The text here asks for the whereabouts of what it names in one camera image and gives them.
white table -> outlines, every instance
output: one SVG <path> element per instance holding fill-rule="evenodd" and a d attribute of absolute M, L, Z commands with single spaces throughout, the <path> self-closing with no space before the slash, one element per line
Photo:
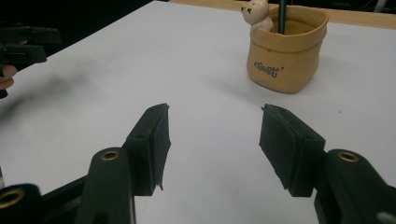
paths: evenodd
<path fill-rule="evenodd" d="M 164 191 L 135 198 L 138 223 L 318 223 L 314 195 L 292 198 L 259 147 L 264 104 L 396 186 L 396 31 L 329 23 L 319 69 L 296 94 L 248 78 L 248 33 L 236 11 L 152 2 L 22 70 L 0 102 L 6 185 L 44 194 L 84 176 L 94 153 L 168 103 Z"/>

